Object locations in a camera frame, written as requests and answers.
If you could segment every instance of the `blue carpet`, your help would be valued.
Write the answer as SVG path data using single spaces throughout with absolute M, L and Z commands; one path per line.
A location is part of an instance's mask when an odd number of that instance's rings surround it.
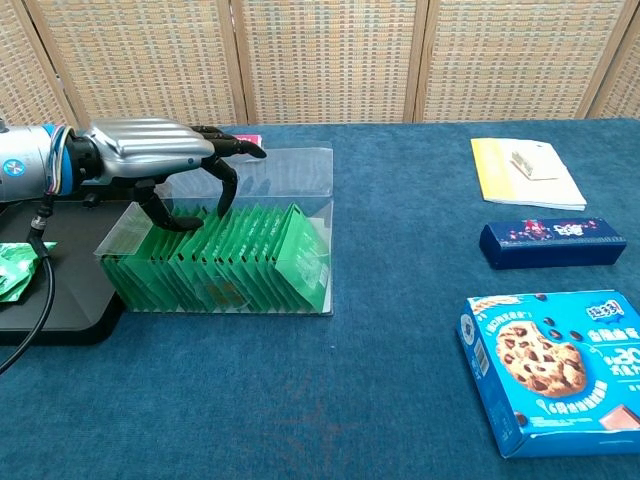
M 640 307 L 640 122 L 254 126 L 334 148 L 330 318 L 124 314 L 0 378 L 0 478 L 630 479 L 640 456 L 504 460 L 454 327 L 468 296 L 615 288 Z M 496 272 L 469 139 L 551 142 L 629 245 L 614 266 Z M 6 356 L 11 348 L 0 348 Z

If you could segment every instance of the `chocolate chip cookie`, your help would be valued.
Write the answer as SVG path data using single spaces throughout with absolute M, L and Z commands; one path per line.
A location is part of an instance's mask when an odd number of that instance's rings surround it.
M 500 329 L 498 357 L 509 373 L 532 392 L 564 397 L 587 383 L 580 352 L 570 343 L 554 343 L 533 322 L 511 322 Z

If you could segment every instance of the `black platform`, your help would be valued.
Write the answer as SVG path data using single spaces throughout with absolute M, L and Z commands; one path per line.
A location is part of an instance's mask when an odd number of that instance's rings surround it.
M 0 242 L 24 242 L 39 202 L 10 205 L 0 213 Z M 127 200 L 94 208 L 81 201 L 58 201 L 45 231 L 57 241 L 51 251 L 56 296 L 49 320 L 34 344 L 89 345 L 107 338 L 124 305 L 93 254 L 122 212 Z M 0 303 L 0 344 L 16 345 L 33 328 L 46 300 L 47 283 L 38 269 L 19 302 Z

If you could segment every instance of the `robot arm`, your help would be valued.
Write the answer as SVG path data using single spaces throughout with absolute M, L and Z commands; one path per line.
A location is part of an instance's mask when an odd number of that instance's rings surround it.
M 132 188 L 134 201 L 157 226 L 173 231 L 202 226 L 173 217 L 155 186 L 175 173 L 203 168 L 222 181 L 218 215 L 236 194 L 237 175 L 222 158 L 266 153 L 214 127 L 188 127 L 164 118 L 99 120 L 79 134 L 69 127 L 0 129 L 0 202 L 74 193 L 83 182 Z

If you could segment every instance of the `cookie box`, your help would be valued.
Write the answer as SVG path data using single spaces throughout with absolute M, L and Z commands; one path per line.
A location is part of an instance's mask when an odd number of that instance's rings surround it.
M 503 457 L 640 453 L 640 317 L 619 292 L 469 298 L 457 331 Z
M 480 249 L 495 269 L 612 265 L 627 242 L 602 218 L 491 222 Z

